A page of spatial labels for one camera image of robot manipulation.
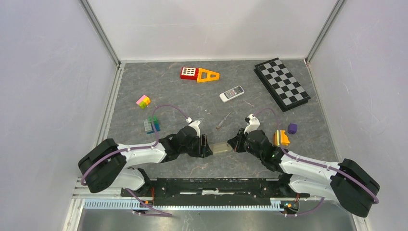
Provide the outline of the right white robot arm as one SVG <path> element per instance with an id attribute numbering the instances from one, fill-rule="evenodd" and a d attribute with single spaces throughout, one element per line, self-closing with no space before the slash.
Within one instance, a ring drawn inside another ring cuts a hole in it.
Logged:
<path id="1" fill-rule="evenodd" d="M 227 143 L 238 153 L 250 153 L 267 169 L 282 174 L 278 191 L 316 195 L 338 202 L 346 211 L 365 218 L 379 203 L 380 185 L 357 162 L 325 162 L 295 154 L 271 143 L 262 130 L 240 129 Z"/>

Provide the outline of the clear handle screwdriver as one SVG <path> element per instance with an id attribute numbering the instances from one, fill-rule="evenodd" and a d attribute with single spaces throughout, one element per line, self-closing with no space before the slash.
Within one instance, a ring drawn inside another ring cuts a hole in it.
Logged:
<path id="1" fill-rule="evenodd" d="M 225 123 L 225 121 L 227 120 L 227 118 L 229 117 L 229 115 L 231 114 L 231 112 L 229 112 L 220 122 L 219 124 L 216 126 L 216 129 L 220 129 L 222 127 L 222 125 Z"/>

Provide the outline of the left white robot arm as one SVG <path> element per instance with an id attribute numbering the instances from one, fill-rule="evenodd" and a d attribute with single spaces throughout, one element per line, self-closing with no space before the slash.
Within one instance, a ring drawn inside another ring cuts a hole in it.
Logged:
<path id="1" fill-rule="evenodd" d="M 185 126 L 176 134 L 147 144 L 118 144 L 108 138 L 79 160 L 80 183 L 91 193 L 100 193 L 113 186 L 146 196 L 151 191 L 151 183 L 144 170 L 137 166 L 173 161 L 181 154 L 205 158 L 213 152 L 206 135 L 192 126 Z"/>

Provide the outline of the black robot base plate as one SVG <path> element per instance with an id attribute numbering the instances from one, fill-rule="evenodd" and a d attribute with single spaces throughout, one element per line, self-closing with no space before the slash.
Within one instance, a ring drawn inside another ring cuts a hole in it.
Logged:
<path id="1" fill-rule="evenodd" d="M 154 205 L 267 205 L 271 198 L 309 198 L 276 178 L 156 178 L 134 194 Z"/>

